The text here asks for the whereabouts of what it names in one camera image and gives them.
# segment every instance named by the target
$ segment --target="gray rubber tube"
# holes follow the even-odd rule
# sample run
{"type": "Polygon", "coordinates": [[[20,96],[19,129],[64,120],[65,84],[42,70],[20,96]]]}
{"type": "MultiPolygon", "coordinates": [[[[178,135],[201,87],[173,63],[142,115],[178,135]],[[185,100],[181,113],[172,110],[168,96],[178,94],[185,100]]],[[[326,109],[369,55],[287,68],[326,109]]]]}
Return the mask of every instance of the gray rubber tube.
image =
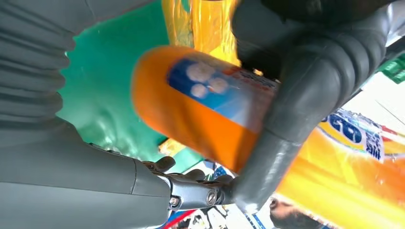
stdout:
{"type": "MultiPolygon", "coordinates": [[[[259,0],[242,1],[236,9],[233,29],[242,43],[264,50],[263,37],[277,41],[270,28],[294,32],[292,22],[262,21],[272,16],[259,9],[259,0]],[[265,28],[255,33],[255,28],[265,28]]],[[[328,31],[300,35],[281,69],[282,84],[264,120],[264,130],[240,177],[233,199],[246,212],[257,212],[273,194],[311,131],[340,107],[373,73],[384,57],[390,21],[387,8],[371,17],[328,31]]],[[[252,50],[243,50],[249,57],[252,50]]]]}

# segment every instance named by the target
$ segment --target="orange packaging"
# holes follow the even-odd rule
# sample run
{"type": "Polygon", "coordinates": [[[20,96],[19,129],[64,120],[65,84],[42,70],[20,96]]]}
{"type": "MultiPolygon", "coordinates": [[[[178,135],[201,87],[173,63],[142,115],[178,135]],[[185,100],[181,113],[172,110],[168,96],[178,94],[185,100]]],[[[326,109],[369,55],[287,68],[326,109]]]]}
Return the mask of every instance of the orange packaging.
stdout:
{"type": "MultiPolygon", "coordinates": [[[[232,64],[167,46],[138,62],[132,99],[151,128],[238,172],[276,91],[232,64]]],[[[314,129],[276,192],[343,228],[405,228],[404,139],[338,110],[314,129]]]]}

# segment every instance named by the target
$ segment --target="orange container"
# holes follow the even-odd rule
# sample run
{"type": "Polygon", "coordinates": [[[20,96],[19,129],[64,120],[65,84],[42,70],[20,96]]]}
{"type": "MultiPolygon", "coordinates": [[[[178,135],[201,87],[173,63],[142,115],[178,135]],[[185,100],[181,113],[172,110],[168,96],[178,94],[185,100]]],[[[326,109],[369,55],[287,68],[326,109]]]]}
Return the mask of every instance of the orange container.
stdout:
{"type": "MultiPolygon", "coordinates": [[[[132,99],[136,112],[156,131],[238,172],[259,135],[255,126],[263,118],[263,109],[249,112],[250,116],[245,115],[240,122],[240,117],[220,114],[219,108],[210,108],[180,90],[183,82],[173,69],[190,60],[220,70],[225,78],[240,71],[191,48],[154,49],[140,59],[134,72],[132,99]],[[255,120],[251,123],[246,117],[255,120]]],[[[259,84],[255,80],[246,83],[261,88],[259,92],[266,98],[259,104],[269,105],[266,101],[271,101],[272,89],[269,92],[263,87],[266,79],[259,79],[259,84]]],[[[204,93],[217,92],[215,87],[206,88],[208,91],[196,90],[193,95],[202,98],[204,93]]],[[[314,129],[277,193],[343,228],[405,228],[403,142],[403,135],[340,110],[314,129]]]]}

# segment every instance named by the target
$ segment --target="metal bolt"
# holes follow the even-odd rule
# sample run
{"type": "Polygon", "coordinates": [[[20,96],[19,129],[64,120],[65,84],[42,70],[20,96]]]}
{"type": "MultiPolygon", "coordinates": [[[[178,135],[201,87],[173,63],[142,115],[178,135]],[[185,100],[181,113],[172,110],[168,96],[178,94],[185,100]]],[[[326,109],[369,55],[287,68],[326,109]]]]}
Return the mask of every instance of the metal bolt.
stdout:
{"type": "Polygon", "coordinates": [[[170,203],[172,206],[176,206],[176,205],[179,204],[179,199],[176,198],[176,197],[172,197],[172,198],[170,198],[169,203],[170,203]]]}
{"type": "Polygon", "coordinates": [[[214,205],[216,202],[216,192],[214,190],[210,190],[207,195],[207,204],[208,206],[214,205]]]}

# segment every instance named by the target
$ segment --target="product label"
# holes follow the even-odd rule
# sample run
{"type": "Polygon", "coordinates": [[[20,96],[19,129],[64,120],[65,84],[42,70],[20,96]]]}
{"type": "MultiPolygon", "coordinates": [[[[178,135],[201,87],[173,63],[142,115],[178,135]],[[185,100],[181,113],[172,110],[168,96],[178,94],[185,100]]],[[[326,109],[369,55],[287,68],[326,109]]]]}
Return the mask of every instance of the product label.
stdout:
{"type": "Polygon", "coordinates": [[[277,83],[202,53],[175,63],[171,87],[258,133],[277,83]]]}
{"type": "Polygon", "coordinates": [[[319,127],[338,142],[384,161],[383,127],[371,119],[339,109],[324,118],[319,127]]]}

